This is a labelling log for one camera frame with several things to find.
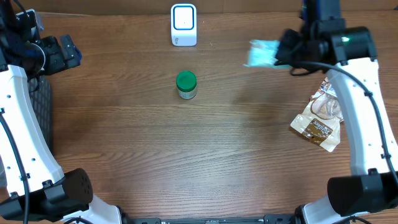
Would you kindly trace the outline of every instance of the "jar with green lid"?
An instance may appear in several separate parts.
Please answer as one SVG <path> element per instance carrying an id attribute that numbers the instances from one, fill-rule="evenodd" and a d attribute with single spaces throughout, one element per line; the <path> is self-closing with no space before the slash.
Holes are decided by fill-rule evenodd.
<path id="1" fill-rule="evenodd" d="M 190 71 L 184 71 L 177 76 L 178 93 L 181 98 L 189 100 L 197 95 L 197 77 Z"/>

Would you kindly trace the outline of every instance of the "snack bag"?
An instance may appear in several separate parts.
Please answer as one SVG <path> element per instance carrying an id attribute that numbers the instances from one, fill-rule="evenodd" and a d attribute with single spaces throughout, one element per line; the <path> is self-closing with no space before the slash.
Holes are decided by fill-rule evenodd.
<path id="1" fill-rule="evenodd" d="M 325 78 L 304 112 L 297 115 L 290 125 L 314 144 L 332 152 L 340 143 L 342 121 L 343 113 L 335 90 Z"/>

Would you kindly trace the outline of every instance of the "white device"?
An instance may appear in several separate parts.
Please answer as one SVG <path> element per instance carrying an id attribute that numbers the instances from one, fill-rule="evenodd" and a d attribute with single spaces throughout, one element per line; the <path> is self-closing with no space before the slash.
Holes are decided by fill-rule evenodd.
<path id="1" fill-rule="evenodd" d="M 197 44 L 197 9 L 193 4 L 175 4 L 171 9 L 172 43 L 188 47 Z"/>

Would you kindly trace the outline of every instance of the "black clamp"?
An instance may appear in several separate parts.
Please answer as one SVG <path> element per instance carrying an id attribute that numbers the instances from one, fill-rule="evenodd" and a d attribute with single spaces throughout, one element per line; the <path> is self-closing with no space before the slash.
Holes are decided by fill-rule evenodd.
<path id="1" fill-rule="evenodd" d="M 23 176 L 23 177 L 19 176 L 19 179 L 20 179 L 21 181 L 28 180 L 28 179 L 30 179 L 30 174 L 26 174 L 26 175 Z"/>
<path id="2" fill-rule="evenodd" d="M 365 92 L 365 96 L 368 96 L 368 97 L 371 97 L 371 96 L 373 96 L 373 92 Z"/>
<path id="3" fill-rule="evenodd" d="M 390 154 L 387 154 L 387 155 L 381 154 L 381 159 L 390 159 L 390 158 L 391 158 Z"/>

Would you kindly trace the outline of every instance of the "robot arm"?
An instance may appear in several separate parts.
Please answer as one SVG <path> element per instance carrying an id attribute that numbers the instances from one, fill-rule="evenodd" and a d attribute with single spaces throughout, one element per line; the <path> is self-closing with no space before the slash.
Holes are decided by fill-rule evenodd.
<path id="1" fill-rule="evenodd" d="M 45 142 L 30 101 L 28 82 L 79 66 L 81 54 L 69 35 L 62 36 L 59 45 L 55 37 L 41 39 L 41 29 L 34 10 L 15 16 L 9 0 L 0 1 L 0 113 L 27 176 L 21 176 L 10 136 L 0 128 L 0 155 L 10 195 L 0 203 L 0 214 L 6 220 L 23 220 L 24 206 L 28 204 L 29 221 L 56 222 L 82 217 L 91 223 L 120 224 L 119 208 L 93 194 L 84 170 L 64 174 Z"/>
<path id="2" fill-rule="evenodd" d="M 336 223 L 353 215 L 395 208 L 398 183 L 393 167 L 398 167 L 398 146 L 382 100 L 376 47 L 370 32 L 365 27 L 347 29 L 338 1 L 304 3 L 302 30 L 287 30 L 275 57 L 277 64 L 326 72 L 343 111 L 352 176 L 330 179 L 328 195 L 299 207 L 291 223 Z M 334 67 L 319 66 L 322 63 Z M 373 94 L 379 120 L 362 85 Z"/>

